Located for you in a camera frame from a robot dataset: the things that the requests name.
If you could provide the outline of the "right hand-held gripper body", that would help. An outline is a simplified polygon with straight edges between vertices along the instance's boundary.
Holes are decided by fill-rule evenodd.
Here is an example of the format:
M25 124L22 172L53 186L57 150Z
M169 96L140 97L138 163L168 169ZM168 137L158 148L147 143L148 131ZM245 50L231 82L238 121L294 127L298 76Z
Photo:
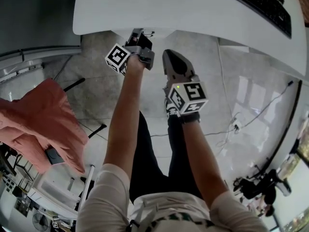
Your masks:
M180 115L200 112L208 102L204 82L194 76L169 76L164 92Z

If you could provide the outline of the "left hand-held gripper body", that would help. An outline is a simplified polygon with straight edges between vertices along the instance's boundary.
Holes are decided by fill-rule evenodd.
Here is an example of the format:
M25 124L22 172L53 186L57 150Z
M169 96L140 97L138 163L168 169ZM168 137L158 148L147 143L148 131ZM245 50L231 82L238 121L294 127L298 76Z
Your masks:
M145 35L144 45L127 45L125 43L121 46L116 43L105 57L105 61L117 73L126 73L128 58L136 55L146 65L146 69L151 70L155 58L152 45L152 42Z

